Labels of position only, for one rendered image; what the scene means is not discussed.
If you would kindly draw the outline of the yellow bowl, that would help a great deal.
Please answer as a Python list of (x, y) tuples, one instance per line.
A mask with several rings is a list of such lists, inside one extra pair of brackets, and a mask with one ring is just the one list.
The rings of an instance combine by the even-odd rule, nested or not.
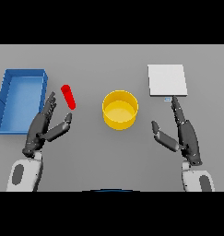
[(126, 90), (114, 90), (103, 100), (102, 117), (112, 129), (122, 131), (131, 127), (138, 113), (136, 97)]

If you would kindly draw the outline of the red beaker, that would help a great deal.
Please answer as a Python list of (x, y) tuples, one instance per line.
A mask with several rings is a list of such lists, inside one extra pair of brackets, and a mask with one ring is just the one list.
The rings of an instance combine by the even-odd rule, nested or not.
[(71, 88), (69, 85), (63, 85), (61, 86), (61, 91), (64, 95), (65, 101), (67, 103), (67, 106), (71, 109), (74, 110), (77, 106), (73, 93), (71, 91)]

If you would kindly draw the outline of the pale square measuring scale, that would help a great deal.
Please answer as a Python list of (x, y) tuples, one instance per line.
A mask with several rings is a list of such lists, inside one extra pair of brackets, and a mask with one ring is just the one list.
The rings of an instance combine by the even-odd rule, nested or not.
[(151, 97), (188, 95), (183, 65), (148, 65), (147, 77)]

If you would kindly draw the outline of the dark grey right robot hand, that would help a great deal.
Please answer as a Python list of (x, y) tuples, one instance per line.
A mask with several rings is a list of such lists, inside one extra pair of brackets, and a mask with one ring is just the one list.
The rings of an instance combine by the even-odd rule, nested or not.
[(182, 156), (189, 161), (191, 166), (202, 165), (203, 162), (200, 158), (200, 149), (194, 127), (189, 120), (185, 119), (183, 109), (176, 96), (172, 97), (171, 108), (177, 125), (179, 140), (175, 140), (163, 133), (158, 123), (152, 121), (151, 125), (154, 139), (170, 151), (181, 151)]

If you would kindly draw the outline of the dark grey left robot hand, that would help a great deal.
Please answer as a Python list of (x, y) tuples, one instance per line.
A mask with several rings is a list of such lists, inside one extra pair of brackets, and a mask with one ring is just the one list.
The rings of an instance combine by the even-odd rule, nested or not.
[(26, 138), (25, 147), (22, 153), (25, 157), (33, 159), (35, 152), (41, 150), (45, 142), (52, 142), (56, 138), (64, 135), (70, 129), (72, 123), (72, 113), (70, 112), (65, 119), (53, 128), (49, 128), (56, 107), (55, 93), (52, 92), (41, 112), (38, 112), (32, 120)]

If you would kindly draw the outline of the blue tray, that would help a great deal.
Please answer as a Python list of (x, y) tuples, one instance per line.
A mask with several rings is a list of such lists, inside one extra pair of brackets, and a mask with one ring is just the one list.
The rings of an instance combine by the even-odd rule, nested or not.
[(44, 69), (6, 69), (0, 89), (0, 135), (26, 135), (44, 106)]

